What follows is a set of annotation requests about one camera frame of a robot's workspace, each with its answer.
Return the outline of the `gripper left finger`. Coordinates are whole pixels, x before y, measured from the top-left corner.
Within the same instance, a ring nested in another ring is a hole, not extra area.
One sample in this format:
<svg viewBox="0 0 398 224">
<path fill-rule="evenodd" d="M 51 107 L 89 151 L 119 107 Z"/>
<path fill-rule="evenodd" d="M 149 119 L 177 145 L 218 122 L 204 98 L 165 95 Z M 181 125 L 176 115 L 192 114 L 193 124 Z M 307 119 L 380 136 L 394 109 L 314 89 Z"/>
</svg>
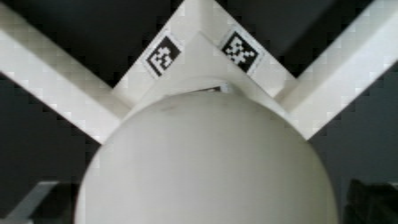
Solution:
<svg viewBox="0 0 398 224">
<path fill-rule="evenodd" d="M 76 183 L 41 181 L 0 224 L 74 224 Z"/>
</svg>

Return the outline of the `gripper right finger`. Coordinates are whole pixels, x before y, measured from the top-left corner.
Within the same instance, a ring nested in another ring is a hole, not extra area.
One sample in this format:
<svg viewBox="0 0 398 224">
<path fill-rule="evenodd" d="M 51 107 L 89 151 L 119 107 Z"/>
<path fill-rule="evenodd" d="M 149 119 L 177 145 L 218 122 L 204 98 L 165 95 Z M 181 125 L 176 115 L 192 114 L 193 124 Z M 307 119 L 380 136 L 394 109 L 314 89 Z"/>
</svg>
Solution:
<svg viewBox="0 0 398 224">
<path fill-rule="evenodd" d="M 398 183 L 352 180 L 343 224 L 398 224 Z"/>
</svg>

